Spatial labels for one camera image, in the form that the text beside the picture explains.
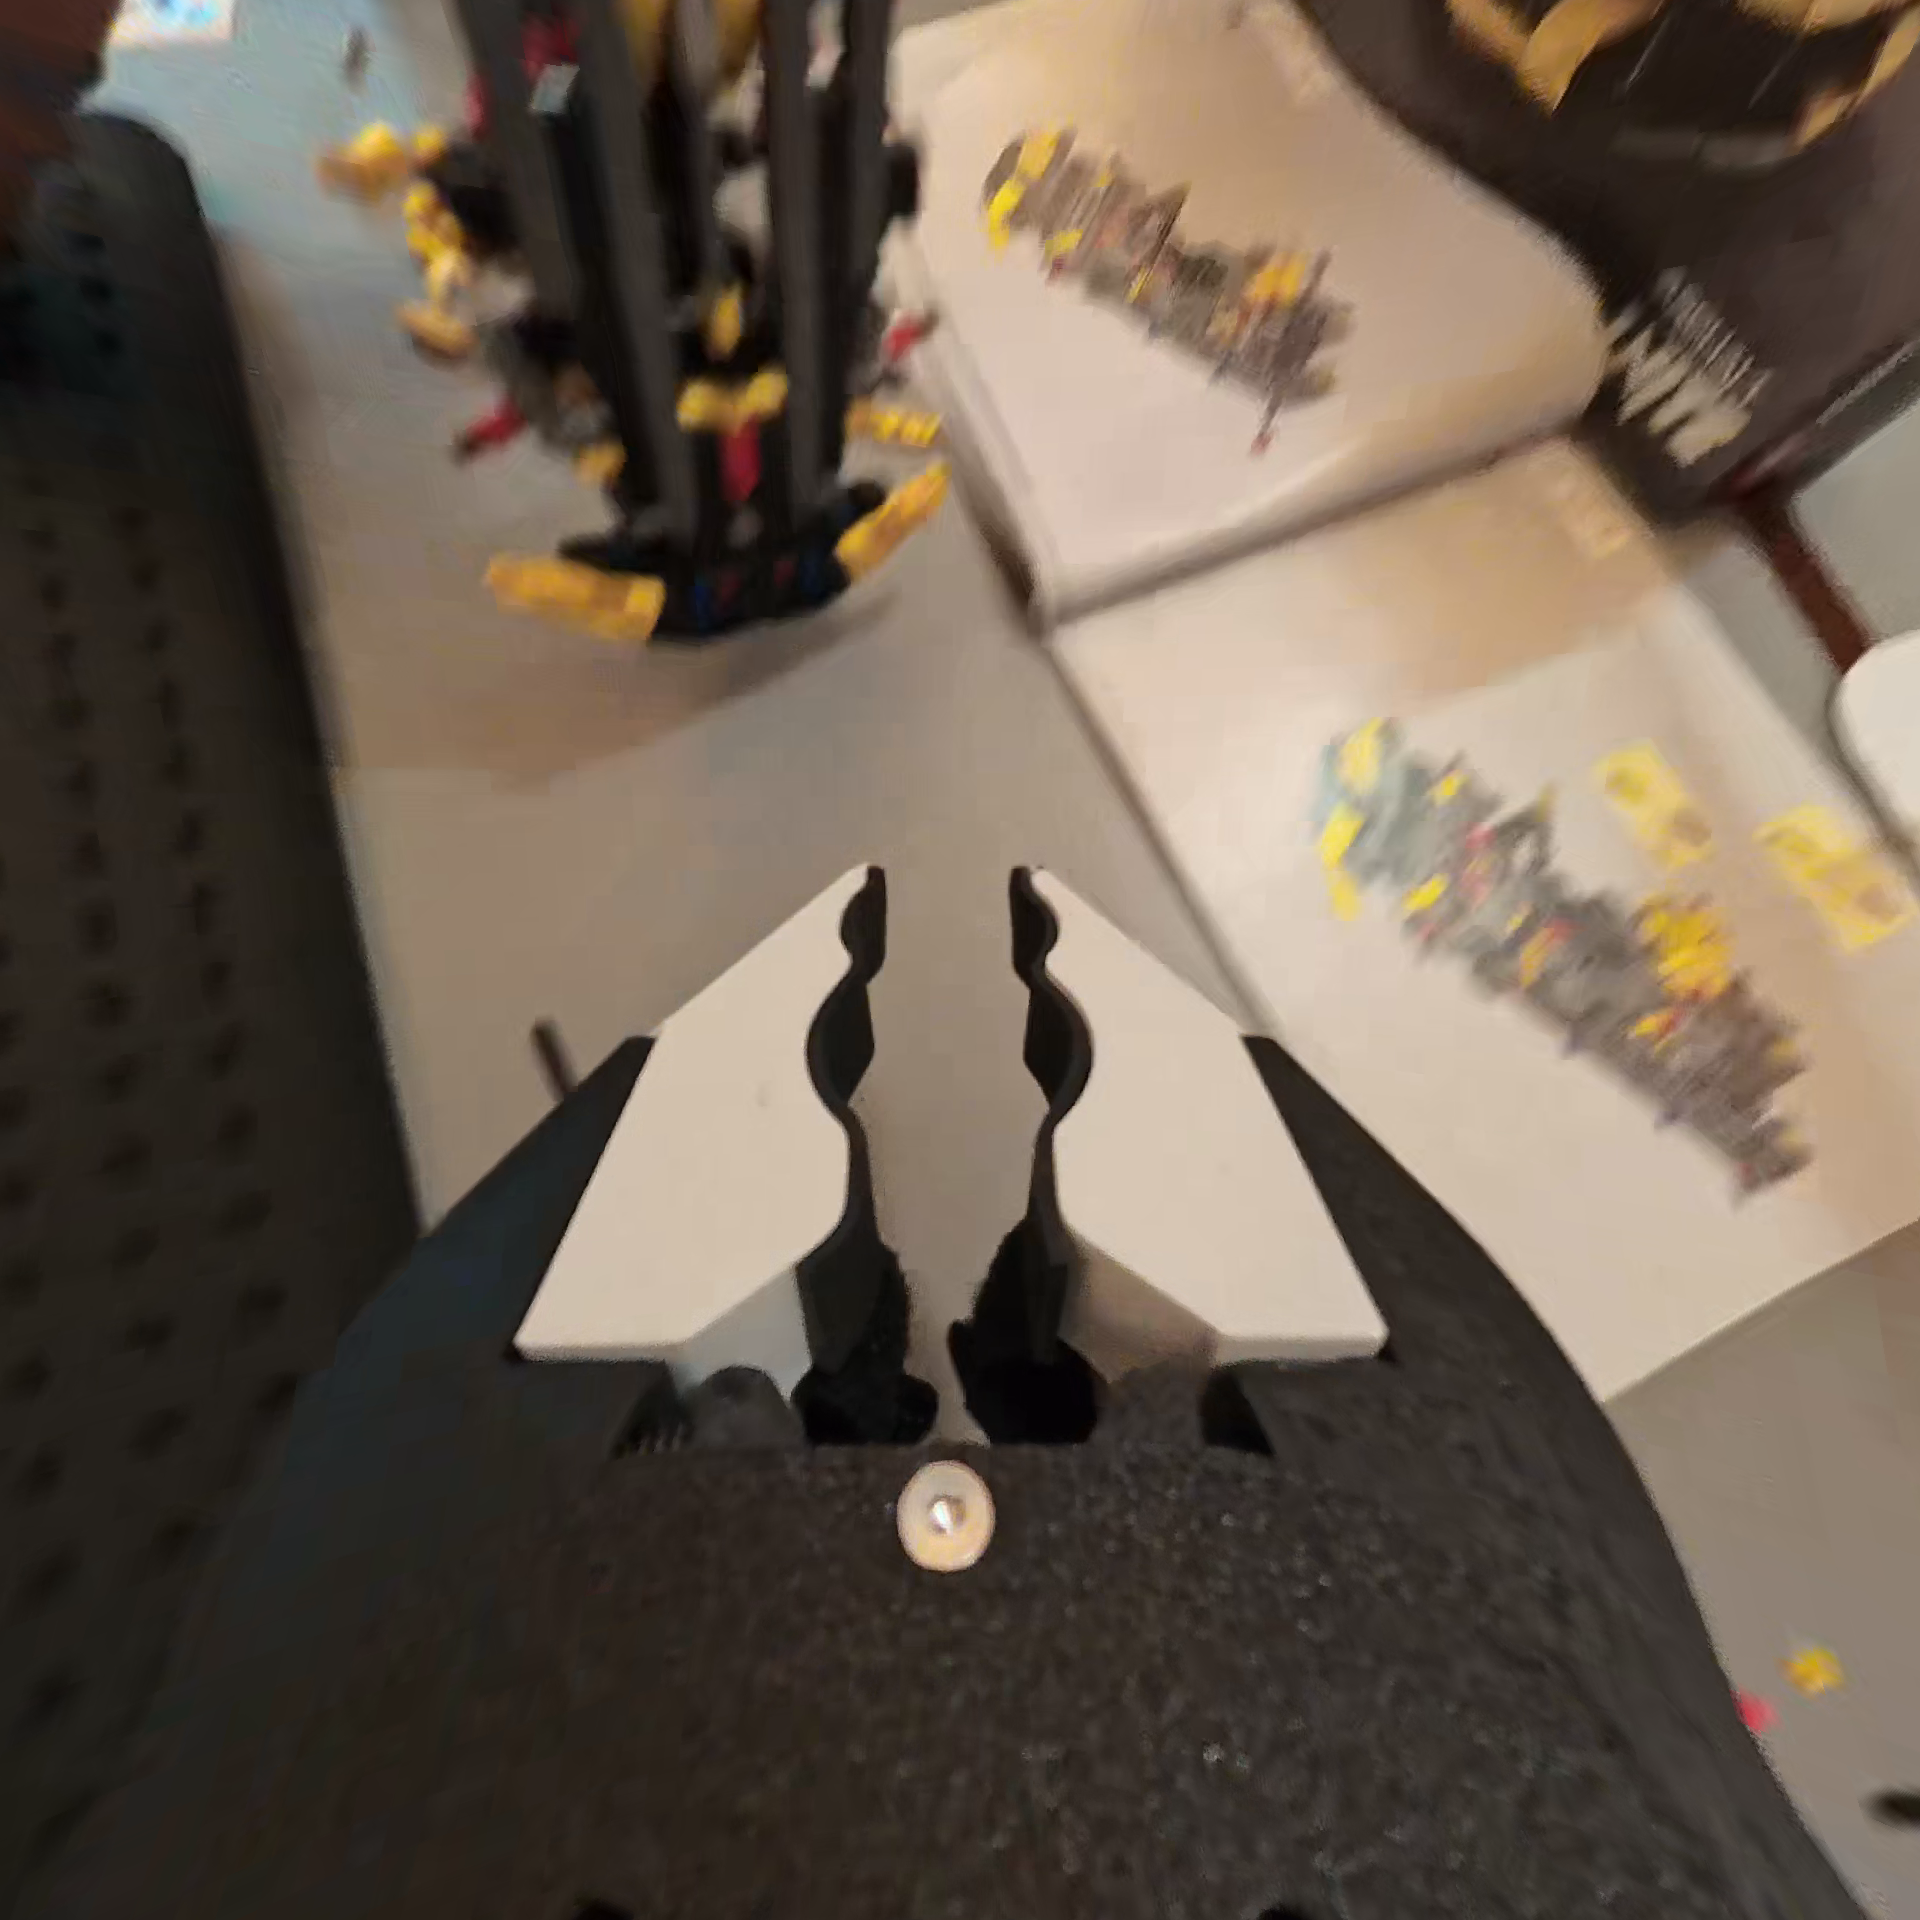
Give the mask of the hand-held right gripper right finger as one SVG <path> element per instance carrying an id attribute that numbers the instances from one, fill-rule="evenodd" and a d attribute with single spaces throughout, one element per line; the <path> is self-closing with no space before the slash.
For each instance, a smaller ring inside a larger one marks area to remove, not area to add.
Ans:
<path id="1" fill-rule="evenodd" d="M 1377 1360 L 1386 1320 L 1255 1039 L 1046 870 L 1009 880 L 1024 1213 L 948 1357 L 993 1446 L 1081 1446 L 1129 1376 Z"/>

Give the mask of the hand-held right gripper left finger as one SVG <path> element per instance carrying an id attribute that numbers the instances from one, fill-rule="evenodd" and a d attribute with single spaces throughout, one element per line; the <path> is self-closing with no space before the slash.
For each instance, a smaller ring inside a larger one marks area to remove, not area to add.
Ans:
<path id="1" fill-rule="evenodd" d="M 755 1374 L 828 1446 L 934 1430 L 855 1111 L 887 901 L 881 866 L 847 872 L 659 1027 L 515 1331 L 519 1360 L 652 1362 L 686 1399 Z"/>

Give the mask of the black yellow lego car chassis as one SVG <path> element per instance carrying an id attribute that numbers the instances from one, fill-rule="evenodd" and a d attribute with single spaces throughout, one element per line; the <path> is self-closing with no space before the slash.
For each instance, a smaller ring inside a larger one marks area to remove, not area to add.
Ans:
<path id="1" fill-rule="evenodd" d="M 831 609 L 928 526 L 944 462 L 848 472 L 881 245 L 919 216 L 894 5 L 457 5 L 471 130 L 428 182 L 518 301 L 475 330 L 495 418 L 609 529 L 498 557 L 503 609 L 706 645 Z"/>

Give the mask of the open lego instruction booklet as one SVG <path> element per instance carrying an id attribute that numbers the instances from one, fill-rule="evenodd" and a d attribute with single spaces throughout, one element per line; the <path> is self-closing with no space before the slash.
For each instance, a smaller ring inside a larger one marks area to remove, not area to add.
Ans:
<path id="1" fill-rule="evenodd" d="M 1570 258 L 1288 5 L 900 37 L 977 514 L 1234 990 L 1609 1399 L 1916 1229 L 1916 909 L 1574 441 Z"/>

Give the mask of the lego set cardboard box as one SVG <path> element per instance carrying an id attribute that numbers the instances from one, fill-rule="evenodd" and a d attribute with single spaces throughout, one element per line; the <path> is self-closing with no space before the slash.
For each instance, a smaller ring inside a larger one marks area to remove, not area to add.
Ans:
<path id="1" fill-rule="evenodd" d="M 1916 2 L 1311 2 L 1409 134 L 1592 275 L 1590 434 L 1680 521 L 1916 402 Z"/>

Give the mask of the white rounded pad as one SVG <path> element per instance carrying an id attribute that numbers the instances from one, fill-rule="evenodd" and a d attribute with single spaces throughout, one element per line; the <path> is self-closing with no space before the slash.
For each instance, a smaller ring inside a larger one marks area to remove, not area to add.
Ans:
<path id="1" fill-rule="evenodd" d="M 1919 630 L 1873 641 L 1841 672 L 1830 721 L 1865 818 L 1919 878 Z"/>

